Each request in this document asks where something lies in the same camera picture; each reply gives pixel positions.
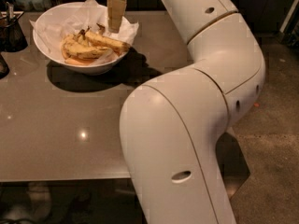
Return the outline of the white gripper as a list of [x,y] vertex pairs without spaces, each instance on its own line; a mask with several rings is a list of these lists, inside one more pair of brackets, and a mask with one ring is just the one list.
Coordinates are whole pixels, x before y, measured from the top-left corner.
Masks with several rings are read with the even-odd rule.
[[117,33],[120,30],[126,6],[126,0],[107,0],[107,24],[110,32]]

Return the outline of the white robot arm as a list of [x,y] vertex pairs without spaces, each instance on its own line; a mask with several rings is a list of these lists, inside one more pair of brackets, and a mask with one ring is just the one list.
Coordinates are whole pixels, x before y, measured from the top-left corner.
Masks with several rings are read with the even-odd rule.
[[263,53],[230,0],[162,0],[192,64],[126,99],[120,135],[148,224],[236,224],[216,156],[220,136],[253,106]]

